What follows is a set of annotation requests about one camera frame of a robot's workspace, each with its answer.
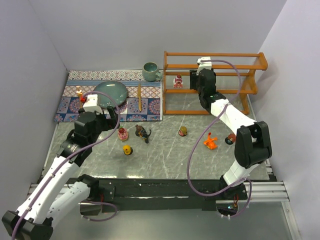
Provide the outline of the pink bear strawberry cake toy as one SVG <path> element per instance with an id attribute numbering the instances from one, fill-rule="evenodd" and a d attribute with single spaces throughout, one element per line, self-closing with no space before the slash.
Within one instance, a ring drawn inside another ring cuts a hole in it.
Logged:
<path id="1" fill-rule="evenodd" d="M 183 78 L 180 74 L 178 74 L 174 79 L 173 79 L 173 87 L 175 89 L 182 89 L 183 88 Z"/>

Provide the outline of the pink bear donut toy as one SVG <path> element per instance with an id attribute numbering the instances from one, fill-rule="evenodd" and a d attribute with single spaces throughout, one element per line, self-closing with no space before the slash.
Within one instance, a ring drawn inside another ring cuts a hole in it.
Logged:
<path id="1" fill-rule="evenodd" d="M 118 138 L 124 142 L 129 138 L 129 134 L 126 128 L 120 127 L 118 129 L 118 134 L 117 134 Z"/>

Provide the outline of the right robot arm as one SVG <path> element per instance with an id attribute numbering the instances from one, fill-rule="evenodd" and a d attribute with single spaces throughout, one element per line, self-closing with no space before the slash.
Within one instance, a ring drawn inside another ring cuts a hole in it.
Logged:
<path id="1" fill-rule="evenodd" d="M 269 127 L 264 121 L 255 121 L 237 108 L 216 88 L 216 73 L 213 69 L 190 71 L 190 87 L 196 90 L 200 105 L 215 116 L 214 122 L 222 121 L 235 134 L 235 160 L 222 175 L 223 188 L 206 194 L 198 191 L 189 179 L 190 188 L 200 196 L 217 196 L 248 179 L 250 173 L 272 156 Z"/>

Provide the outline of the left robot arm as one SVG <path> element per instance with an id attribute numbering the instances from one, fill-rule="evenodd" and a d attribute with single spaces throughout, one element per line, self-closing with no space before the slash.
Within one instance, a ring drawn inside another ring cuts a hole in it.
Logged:
<path id="1" fill-rule="evenodd" d="M 17 210 L 8 210 L 3 215 L 1 221 L 13 240 L 48 240 L 78 203 L 101 201 L 103 189 L 99 180 L 86 174 L 62 196 L 58 194 L 92 153 L 92 147 L 101 143 L 99 135 L 108 130 L 115 132 L 119 127 L 119 115 L 111 106 L 107 110 L 109 118 L 96 110 L 80 109 L 74 128 L 60 145 L 50 170 Z"/>

